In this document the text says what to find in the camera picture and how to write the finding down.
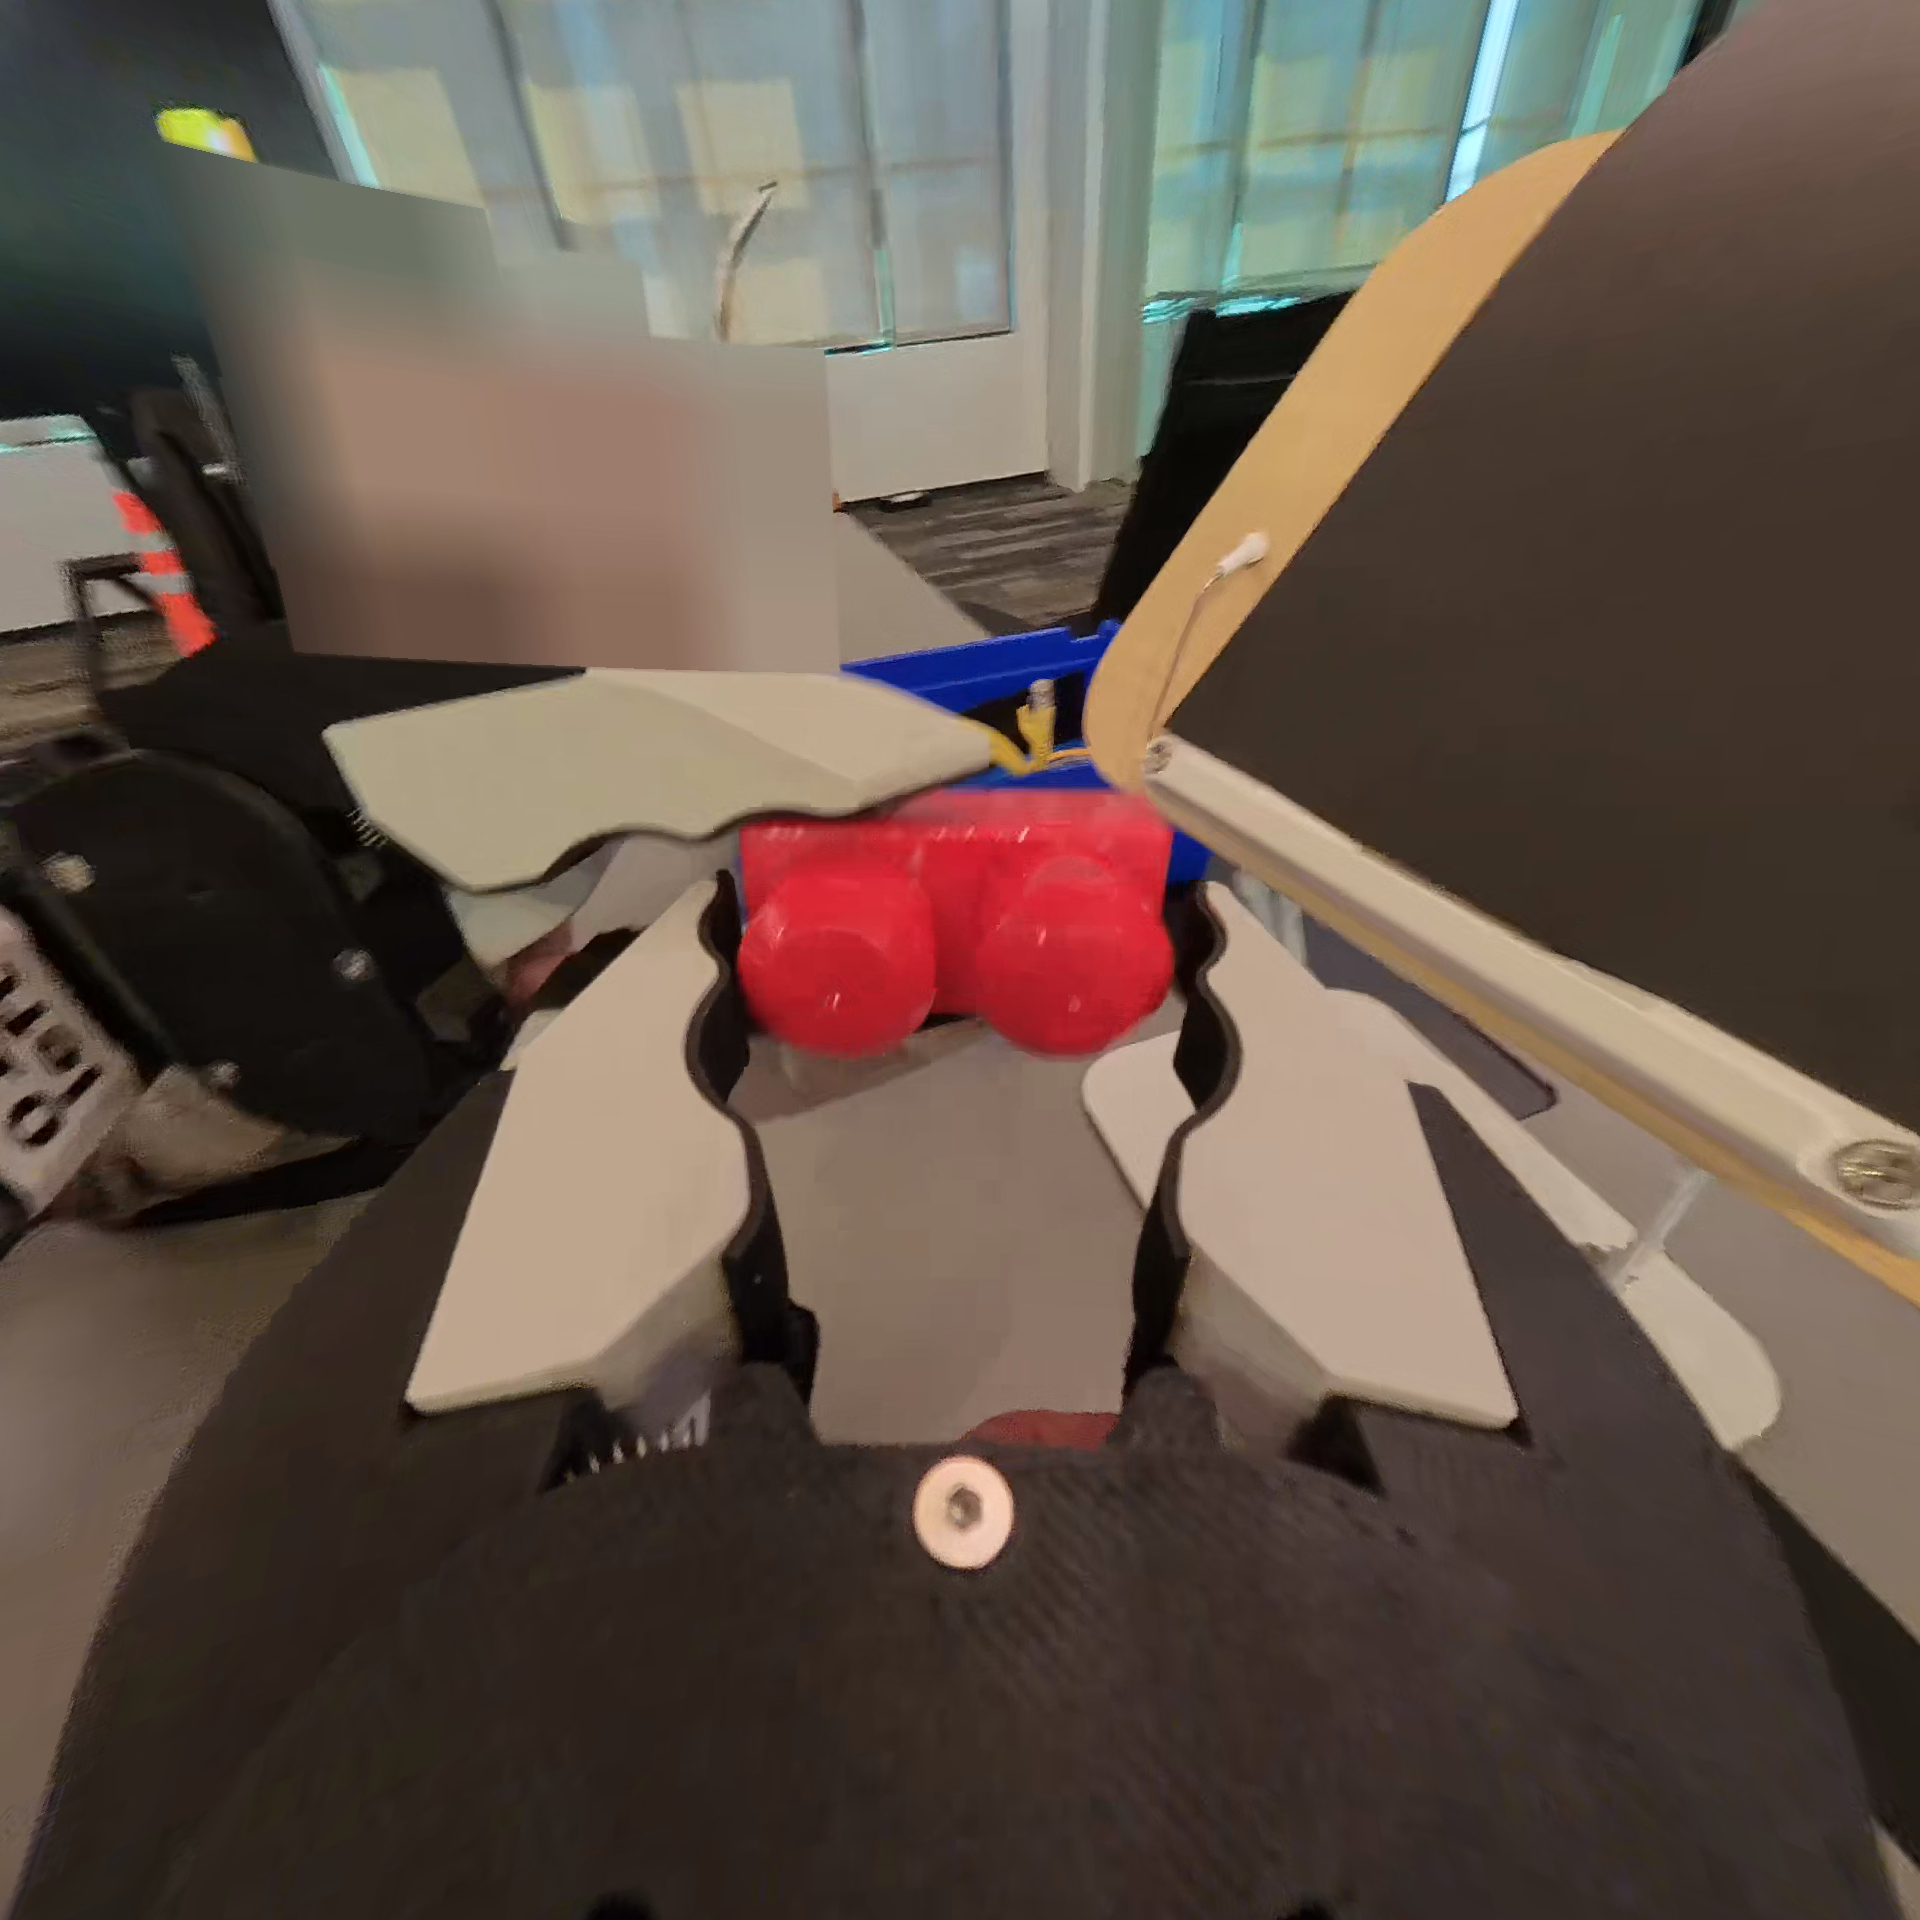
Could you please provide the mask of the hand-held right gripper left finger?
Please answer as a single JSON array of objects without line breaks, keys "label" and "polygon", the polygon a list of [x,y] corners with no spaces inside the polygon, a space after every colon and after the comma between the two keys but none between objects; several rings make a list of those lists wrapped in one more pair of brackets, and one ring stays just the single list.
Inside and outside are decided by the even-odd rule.
[{"label": "hand-held right gripper left finger", "polygon": [[512,1054],[405,1400],[424,1416],[587,1388],[686,1419],[739,1352],[722,1252],[745,1135],[701,1082],[728,883],[695,883]]}]

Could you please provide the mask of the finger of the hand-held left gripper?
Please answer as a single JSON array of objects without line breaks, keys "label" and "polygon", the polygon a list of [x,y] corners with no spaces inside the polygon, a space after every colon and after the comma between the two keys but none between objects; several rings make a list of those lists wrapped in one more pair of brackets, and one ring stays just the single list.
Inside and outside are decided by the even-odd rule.
[{"label": "finger of the hand-held left gripper", "polygon": [[447,902],[504,1002],[531,1006],[592,936],[650,928],[689,887],[728,864],[728,840],[615,840],[541,884],[497,893],[449,884]]},{"label": "finger of the hand-held left gripper", "polygon": [[625,836],[842,820],[992,764],[986,727],[843,672],[587,670],[323,738],[366,822],[469,896]]}]

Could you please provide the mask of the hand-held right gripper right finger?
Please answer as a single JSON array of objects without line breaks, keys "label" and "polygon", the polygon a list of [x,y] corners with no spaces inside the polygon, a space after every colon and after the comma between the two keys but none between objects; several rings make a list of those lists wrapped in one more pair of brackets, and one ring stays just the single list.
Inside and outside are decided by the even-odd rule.
[{"label": "hand-held right gripper right finger", "polygon": [[1235,1436],[1289,1436],[1327,1400],[1511,1426],[1405,1075],[1233,888],[1197,887],[1175,928],[1183,1027],[1123,1050],[1144,1204],[1125,1392],[1183,1367]]}]

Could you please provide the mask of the red plastic block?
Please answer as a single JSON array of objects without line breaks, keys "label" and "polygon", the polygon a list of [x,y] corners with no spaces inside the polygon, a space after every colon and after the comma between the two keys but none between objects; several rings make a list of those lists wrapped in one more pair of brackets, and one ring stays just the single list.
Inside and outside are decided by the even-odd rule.
[{"label": "red plastic block", "polygon": [[955,786],[739,836],[737,979],[779,1042],[839,1060],[931,1020],[1083,1059],[1158,1012],[1175,832],[1104,786]]}]

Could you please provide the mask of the orange traffic cone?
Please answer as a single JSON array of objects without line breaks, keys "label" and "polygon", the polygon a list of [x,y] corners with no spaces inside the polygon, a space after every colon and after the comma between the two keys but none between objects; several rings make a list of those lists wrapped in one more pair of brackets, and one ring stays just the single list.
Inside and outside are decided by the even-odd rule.
[{"label": "orange traffic cone", "polygon": [[218,640],[177,549],[174,535],[131,483],[112,479],[112,506],[135,550],[135,586],[157,603],[178,659],[192,659]]}]

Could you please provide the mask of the blue plastic bin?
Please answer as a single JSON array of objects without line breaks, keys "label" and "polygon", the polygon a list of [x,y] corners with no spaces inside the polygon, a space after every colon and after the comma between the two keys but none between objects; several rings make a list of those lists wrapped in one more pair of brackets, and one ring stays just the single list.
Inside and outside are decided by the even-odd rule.
[{"label": "blue plastic bin", "polygon": [[[994,733],[1002,758],[902,799],[874,818],[833,826],[829,838],[851,858],[882,859],[921,875],[939,893],[977,887],[1055,858],[1120,875],[1139,892],[1200,883],[1209,853],[1171,830],[1144,799],[1113,791],[1087,743],[1087,700],[1117,624],[1077,636],[1067,628],[936,647],[843,668],[847,677],[904,693]],[[1017,708],[1031,682],[1055,682],[1058,756],[1025,773]]]}]

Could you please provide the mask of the black mesh chair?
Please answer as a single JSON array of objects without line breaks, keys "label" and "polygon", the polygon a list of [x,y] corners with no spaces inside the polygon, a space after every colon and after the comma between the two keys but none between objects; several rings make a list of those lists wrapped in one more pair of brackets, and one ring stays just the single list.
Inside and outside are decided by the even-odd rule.
[{"label": "black mesh chair", "polygon": [[1095,627],[1134,612],[1352,299],[1353,287],[1341,287],[1283,304],[1199,309],[1185,319],[1159,421],[1095,592]]}]

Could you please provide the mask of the black backdrop board stand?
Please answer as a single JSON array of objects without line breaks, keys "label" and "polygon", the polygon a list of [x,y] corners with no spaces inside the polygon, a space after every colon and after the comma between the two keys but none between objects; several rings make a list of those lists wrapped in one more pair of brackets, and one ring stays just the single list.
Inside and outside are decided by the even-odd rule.
[{"label": "black backdrop board stand", "polygon": [[1915,1132],[1919,6],[1762,5],[1359,287],[1089,693]]}]

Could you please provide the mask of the black wall screen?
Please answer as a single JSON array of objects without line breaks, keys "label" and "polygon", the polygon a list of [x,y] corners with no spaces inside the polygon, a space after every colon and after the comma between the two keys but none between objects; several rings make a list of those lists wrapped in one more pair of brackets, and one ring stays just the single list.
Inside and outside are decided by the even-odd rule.
[{"label": "black wall screen", "polygon": [[209,359],[157,117],[207,108],[336,176],[269,2],[3,5],[3,412],[120,412]]}]

